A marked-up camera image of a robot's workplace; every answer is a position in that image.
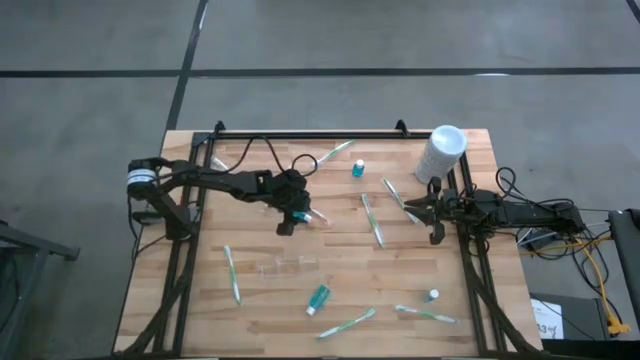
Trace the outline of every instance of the white bottle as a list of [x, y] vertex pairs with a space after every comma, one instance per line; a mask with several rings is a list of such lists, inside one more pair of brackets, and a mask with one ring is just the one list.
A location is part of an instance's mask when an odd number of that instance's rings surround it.
[[451, 125], [438, 126], [425, 146], [416, 177], [425, 185], [434, 176], [444, 179], [466, 149], [467, 137], [462, 130]]

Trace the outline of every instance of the butcher block tabletop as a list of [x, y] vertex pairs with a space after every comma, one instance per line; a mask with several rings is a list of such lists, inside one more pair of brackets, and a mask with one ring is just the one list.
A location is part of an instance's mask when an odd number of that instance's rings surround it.
[[[498, 191], [497, 170], [487, 130], [465, 130], [471, 176], [478, 188]], [[187, 159], [193, 131], [169, 131], [162, 157]], [[284, 167], [298, 155], [321, 158], [346, 140], [272, 140]], [[292, 236], [276, 235], [282, 214], [263, 203], [247, 204], [208, 191], [202, 211], [195, 274], [189, 299], [184, 357], [408, 357], [477, 355], [460, 248], [455, 228], [430, 245], [431, 227], [413, 224], [381, 182], [389, 180], [406, 201], [422, 197], [426, 187], [413, 175], [427, 140], [356, 140], [307, 178], [311, 206], [330, 224], [314, 218]], [[246, 140], [216, 140], [215, 157], [235, 164]], [[351, 175], [362, 159], [364, 177]], [[301, 159], [296, 169], [311, 169]], [[236, 171], [270, 169], [273, 156], [261, 140], [253, 142]], [[384, 236], [376, 242], [361, 200], [369, 197]], [[179, 200], [180, 191], [172, 192]], [[147, 226], [140, 246], [164, 234], [164, 225]], [[513, 237], [490, 240], [489, 261], [500, 306], [535, 347], [542, 348], [522, 265]], [[242, 297], [237, 305], [223, 247], [231, 248]], [[125, 349], [160, 305], [171, 242], [162, 240], [137, 258], [127, 292], [114, 351]], [[324, 307], [305, 312], [315, 289], [331, 290]], [[425, 303], [430, 289], [439, 298]], [[457, 324], [398, 313], [396, 305], [459, 319]], [[367, 309], [376, 314], [325, 339], [316, 335]], [[172, 312], [175, 318], [177, 306]], [[495, 348], [488, 312], [483, 318], [489, 348]], [[167, 341], [173, 339], [170, 319]]]

